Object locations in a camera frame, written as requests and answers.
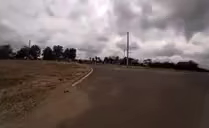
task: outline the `sky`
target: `sky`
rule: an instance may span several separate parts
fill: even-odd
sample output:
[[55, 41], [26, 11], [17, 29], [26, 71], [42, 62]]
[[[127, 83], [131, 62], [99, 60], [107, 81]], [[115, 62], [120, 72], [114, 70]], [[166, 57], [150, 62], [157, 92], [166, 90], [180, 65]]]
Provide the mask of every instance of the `sky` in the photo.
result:
[[0, 45], [209, 65], [209, 0], [0, 0]]

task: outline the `tree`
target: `tree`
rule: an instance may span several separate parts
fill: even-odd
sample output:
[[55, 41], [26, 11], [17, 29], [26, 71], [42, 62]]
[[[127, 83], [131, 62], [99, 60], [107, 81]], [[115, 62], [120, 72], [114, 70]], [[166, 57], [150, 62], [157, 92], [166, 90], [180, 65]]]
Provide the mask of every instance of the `tree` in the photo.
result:
[[77, 50], [74, 49], [74, 48], [71, 48], [69, 52], [70, 52], [69, 58], [70, 58], [71, 60], [75, 60], [76, 54], [77, 54]]
[[21, 48], [19, 51], [17, 51], [16, 53], [16, 58], [17, 59], [26, 59], [26, 58], [29, 58], [29, 51], [30, 51], [30, 48], [29, 47], [23, 47]]
[[50, 47], [46, 47], [43, 50], [43, 59], [44, 60], [53, 60], [54, 59], [53, 51]]
[[10, 59], [12, 54], [12, 48], [10, 45], [0, 46], [0, 59]]
[[40, 56], [41, 54], [41, 49], [38, 45], [33, 45], [31, 48], [30, 48], [30, 51], [29, 51], [29, 54], [30, 56], [33, 57], [33, 59], [37, 60], [37, 58]]
[[53, 46], [53, 53], [55, 59], [60, 59], [60, 57], [63, 55], [63, 46], [60, 45]]
[[70, 59], [70, 49], [66, 48], [63, 53], [64, 59]]

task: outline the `dirt patch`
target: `dirt patch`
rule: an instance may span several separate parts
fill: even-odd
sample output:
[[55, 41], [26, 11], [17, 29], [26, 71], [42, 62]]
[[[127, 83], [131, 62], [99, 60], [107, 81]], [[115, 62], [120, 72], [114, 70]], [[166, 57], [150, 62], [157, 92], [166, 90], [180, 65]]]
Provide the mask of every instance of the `dirt patch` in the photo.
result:
[[0, 61], [0, 124], [24, 116], [51, 90], [73, 83], [89, 71], [85, 65], [47, 61]]

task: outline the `utility pole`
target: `utility pole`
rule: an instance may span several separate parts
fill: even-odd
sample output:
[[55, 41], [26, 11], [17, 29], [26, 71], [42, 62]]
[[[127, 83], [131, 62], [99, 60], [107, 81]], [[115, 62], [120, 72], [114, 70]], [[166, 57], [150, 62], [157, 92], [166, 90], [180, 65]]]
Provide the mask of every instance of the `utility pole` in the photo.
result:
[[29, 40], [29, 48], [31, 48], [31, 40]]
[[129, 42], [130, 42], [130, 34], [127, 32], [127, 67], [129, 66]]

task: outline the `grass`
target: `grass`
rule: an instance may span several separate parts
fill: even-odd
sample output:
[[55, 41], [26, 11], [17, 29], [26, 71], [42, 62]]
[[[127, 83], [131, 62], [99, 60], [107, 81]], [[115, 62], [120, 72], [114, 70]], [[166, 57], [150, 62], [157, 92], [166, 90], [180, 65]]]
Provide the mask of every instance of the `grass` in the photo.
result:
[[72, 83], [88, 67], [48, 61], [0, 61], [0, 122], [30, 112], [59, 85]]

